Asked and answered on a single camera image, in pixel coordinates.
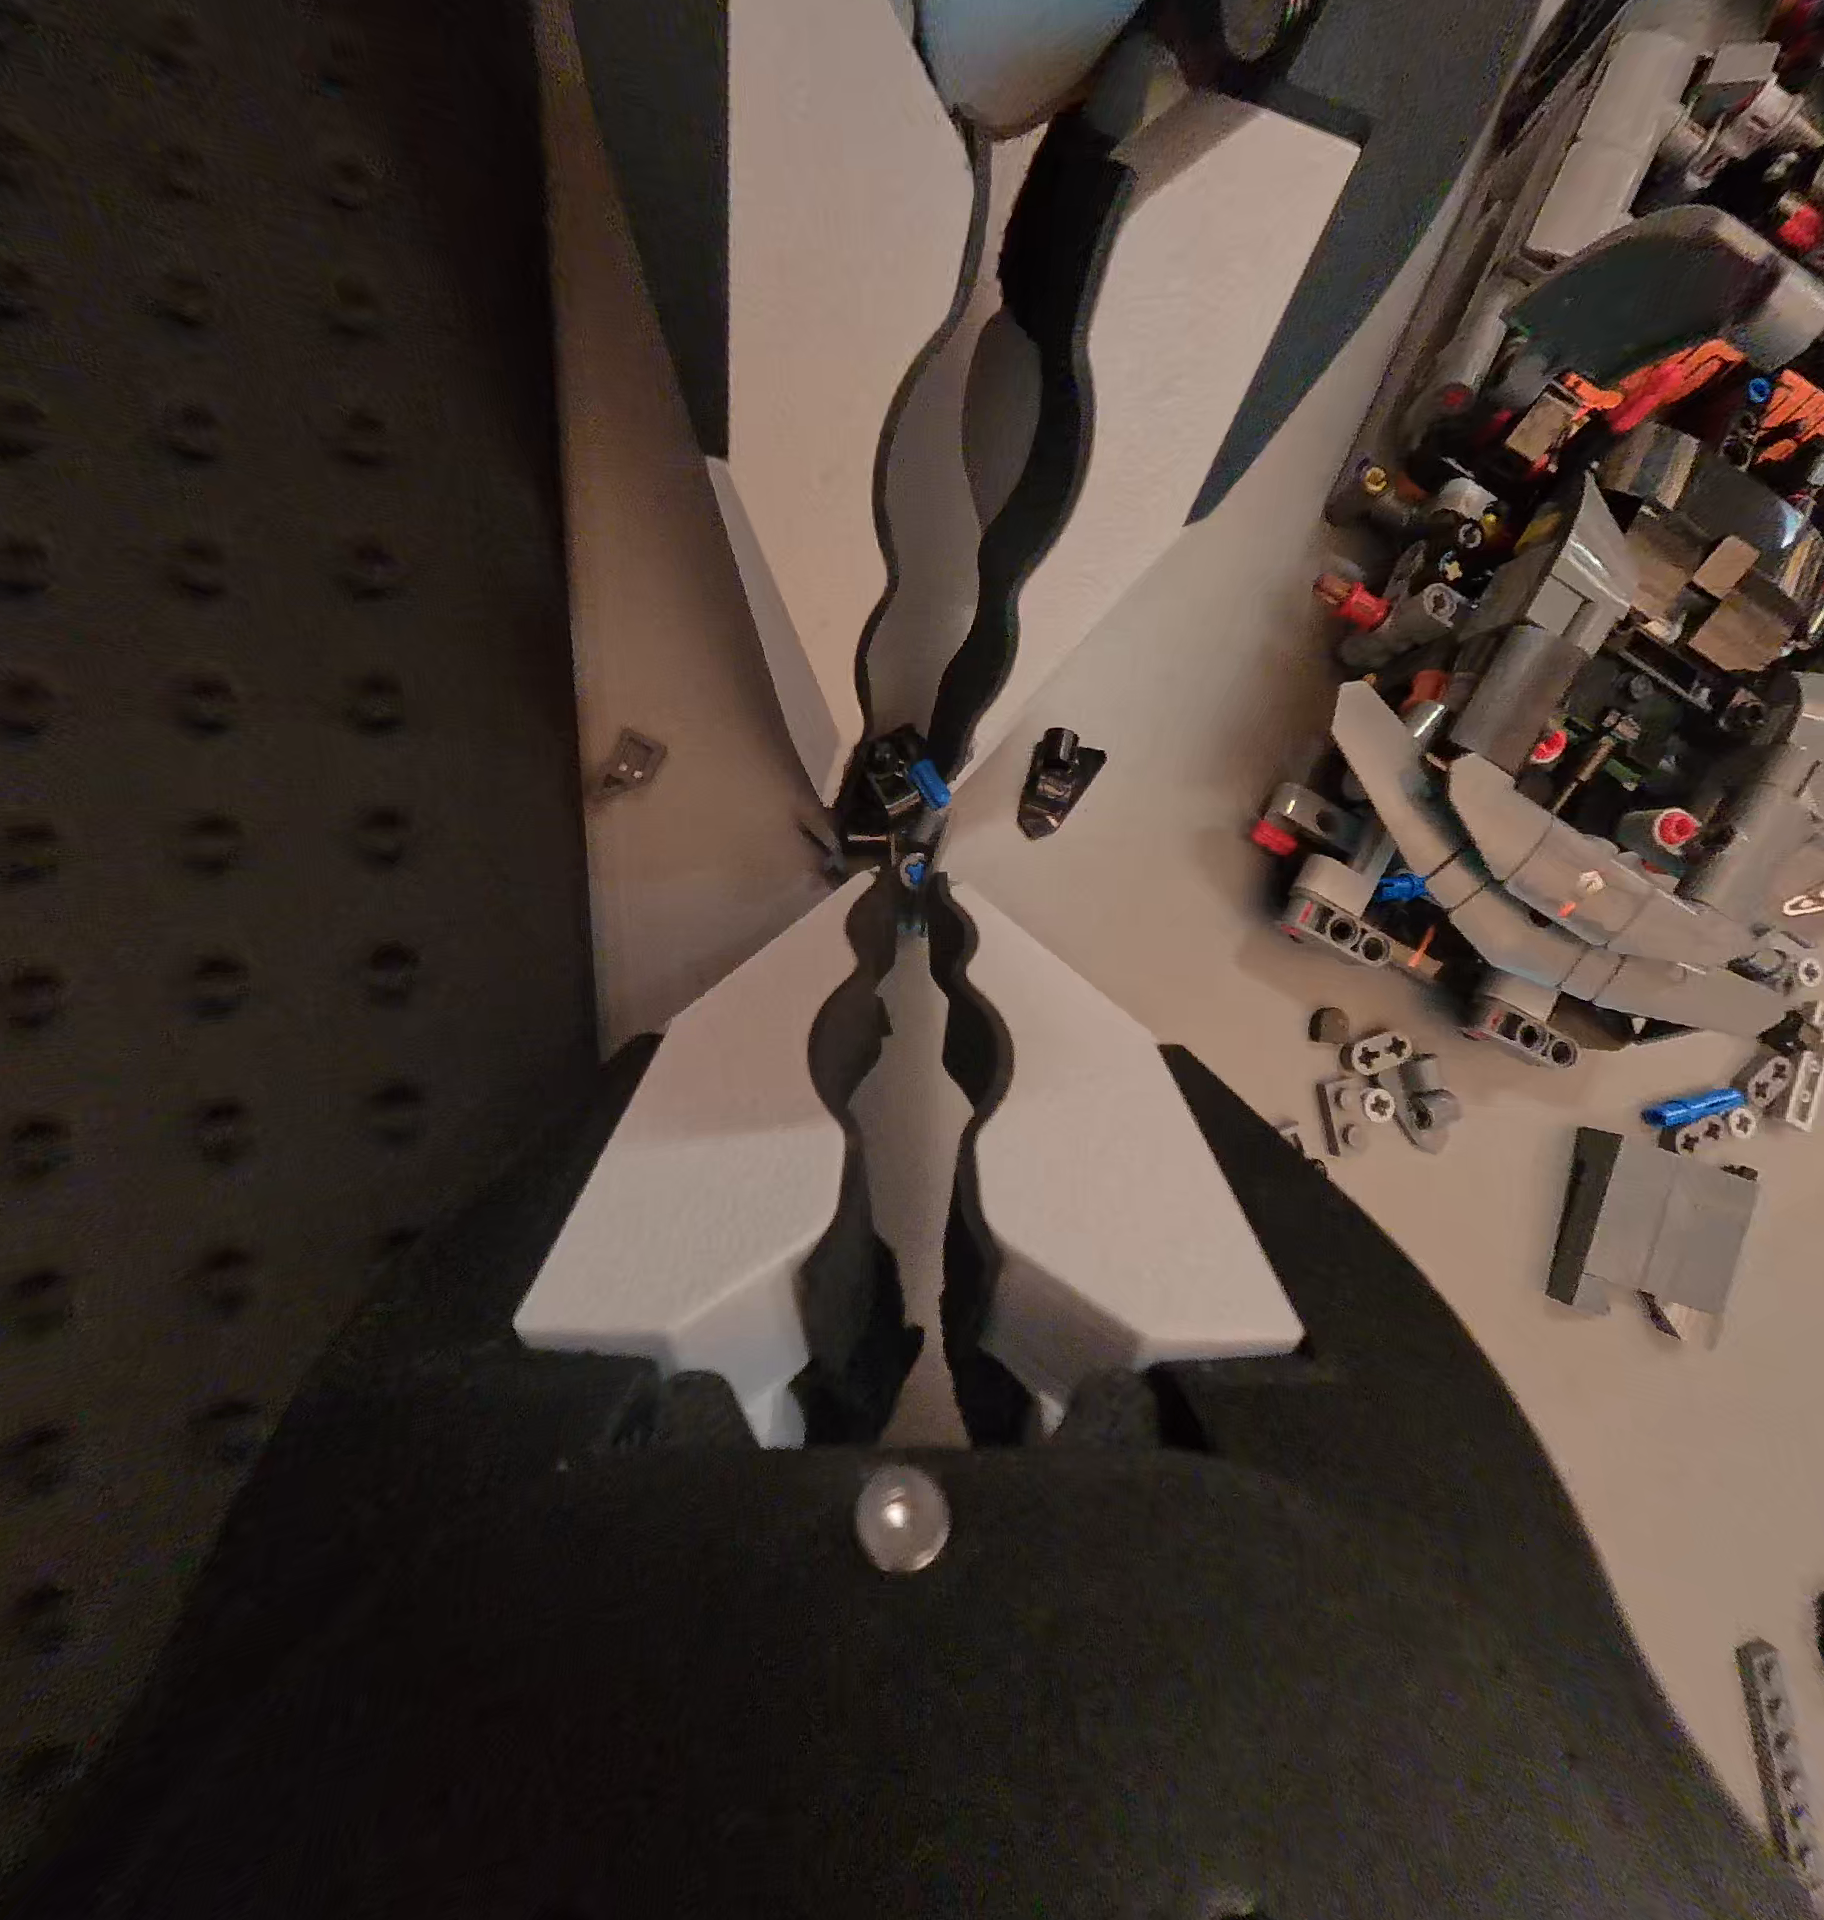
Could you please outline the lego car model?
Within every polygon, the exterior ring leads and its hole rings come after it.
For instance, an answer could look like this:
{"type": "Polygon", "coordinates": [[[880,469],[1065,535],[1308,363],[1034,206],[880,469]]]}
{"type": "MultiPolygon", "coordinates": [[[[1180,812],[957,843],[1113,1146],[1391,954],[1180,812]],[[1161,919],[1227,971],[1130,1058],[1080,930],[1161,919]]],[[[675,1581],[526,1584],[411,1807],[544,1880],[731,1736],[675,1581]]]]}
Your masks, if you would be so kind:
{"type": "Polygon", "coordinates": [[[1824,5],[1563,5],[1332,486],[1462,629],[1596,495],[1615,634],[1721,704],[1824,652],[1824,5]]]}

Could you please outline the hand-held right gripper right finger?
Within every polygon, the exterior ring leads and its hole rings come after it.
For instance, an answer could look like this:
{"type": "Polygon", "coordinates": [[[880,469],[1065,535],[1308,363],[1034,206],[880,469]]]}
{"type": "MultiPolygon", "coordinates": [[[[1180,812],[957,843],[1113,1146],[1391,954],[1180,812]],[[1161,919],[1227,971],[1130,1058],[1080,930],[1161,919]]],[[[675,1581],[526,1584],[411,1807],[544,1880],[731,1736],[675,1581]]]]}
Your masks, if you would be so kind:
{"type": "Polygon", "coordinates": [[[1100,1375],[1292,1354],[1300,1315],[1153,1036],[947,877],[927,967],[968,1104],[940,1334],[972,1447],[1049,1432],[1100,1375]]]}

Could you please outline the black lego connector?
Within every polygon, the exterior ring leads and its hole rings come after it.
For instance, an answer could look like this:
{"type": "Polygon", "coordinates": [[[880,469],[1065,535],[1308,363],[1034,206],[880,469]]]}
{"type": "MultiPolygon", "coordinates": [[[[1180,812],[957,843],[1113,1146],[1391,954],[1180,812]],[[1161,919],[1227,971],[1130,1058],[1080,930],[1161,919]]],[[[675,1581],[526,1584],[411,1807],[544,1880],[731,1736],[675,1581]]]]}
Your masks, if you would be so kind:
{"type": "Polygon", "coordinates": [[[1107,753],[1086,743],[1075,730],[1055,727],[1042,733],[1020,786],[1016,825],[1031,840],[1055,835],[1092,780],[1107,765],[1107,753]]]}

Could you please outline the dark grey lego panel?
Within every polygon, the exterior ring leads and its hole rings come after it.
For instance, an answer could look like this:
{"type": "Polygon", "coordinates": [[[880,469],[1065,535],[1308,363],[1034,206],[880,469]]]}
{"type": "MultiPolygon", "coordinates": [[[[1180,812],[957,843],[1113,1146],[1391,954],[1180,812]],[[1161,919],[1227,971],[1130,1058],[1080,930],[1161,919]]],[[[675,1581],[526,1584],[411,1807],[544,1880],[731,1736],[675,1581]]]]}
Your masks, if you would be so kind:
{"type": "Polygon", "coordinates": [[[1545,1299],[1602,1318],[1626,1297],[1656,1334],[1715,1342],[1760,1195],[1754,1168],[1580,1128],[1545,1299]]]}

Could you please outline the black perforated board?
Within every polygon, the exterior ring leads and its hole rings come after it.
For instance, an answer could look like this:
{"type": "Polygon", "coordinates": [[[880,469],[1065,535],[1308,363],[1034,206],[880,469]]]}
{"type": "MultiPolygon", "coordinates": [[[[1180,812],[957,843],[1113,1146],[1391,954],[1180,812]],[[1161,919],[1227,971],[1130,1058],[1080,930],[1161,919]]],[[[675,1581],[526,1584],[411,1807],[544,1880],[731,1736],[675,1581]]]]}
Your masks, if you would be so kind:
{"type": "Polygon", "coordinates": [[[0,5],[0,1819],[579,1042],[526,5],[0,5]]]}

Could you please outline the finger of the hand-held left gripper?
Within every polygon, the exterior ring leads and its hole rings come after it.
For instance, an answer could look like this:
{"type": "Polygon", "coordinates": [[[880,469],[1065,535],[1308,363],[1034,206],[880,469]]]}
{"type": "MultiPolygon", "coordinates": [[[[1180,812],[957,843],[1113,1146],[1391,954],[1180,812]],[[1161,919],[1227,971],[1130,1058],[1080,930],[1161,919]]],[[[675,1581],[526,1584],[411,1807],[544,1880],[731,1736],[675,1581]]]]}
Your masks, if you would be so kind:
{"type": "Polygon", "coordinates": [[[1214,91],[1120,135],[1083,111],[1049,125],[968,375],[985,524],[926,736],[947,774],[997,746],[1184,530],[1360,156],[1357,137],[1214,91]]]}
{"type": "Polygon", "coordinates": [[[729,5],[727,31],[727,449],[708,478],[790,748],[831,804],[892,579],[880,456],[947,323],[974,181],[892,5],[729,5]]]}

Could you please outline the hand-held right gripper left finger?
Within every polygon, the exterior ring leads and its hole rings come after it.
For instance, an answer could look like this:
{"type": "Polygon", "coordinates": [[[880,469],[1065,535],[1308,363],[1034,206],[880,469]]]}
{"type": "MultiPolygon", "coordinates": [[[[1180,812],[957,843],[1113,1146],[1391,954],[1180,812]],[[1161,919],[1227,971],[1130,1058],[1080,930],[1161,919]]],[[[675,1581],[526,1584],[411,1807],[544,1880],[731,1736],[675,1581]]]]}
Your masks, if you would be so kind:
{"type": "Polygon", "coordinates": [[[868,1444],[923,1345],[853,1096],[903,887],[839,886],[678,1014],[515,1311],[531,1351],[724,1380],[768,1449],[868,1444]]]}

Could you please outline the black lego piece blue pin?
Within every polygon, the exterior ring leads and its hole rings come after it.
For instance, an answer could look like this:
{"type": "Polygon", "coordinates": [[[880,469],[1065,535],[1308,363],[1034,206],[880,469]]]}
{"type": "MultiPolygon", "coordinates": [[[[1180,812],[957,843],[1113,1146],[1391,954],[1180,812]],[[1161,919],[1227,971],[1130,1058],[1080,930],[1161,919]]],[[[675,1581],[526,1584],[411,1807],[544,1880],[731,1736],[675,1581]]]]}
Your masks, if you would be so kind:
{"type": "Polygon", "coordinates": [[[860,746],[831,812],[837,871],[876,868],[894,877],[912,844],[940,847],[951,789],[914,727],[878,733],[860,746]]]}

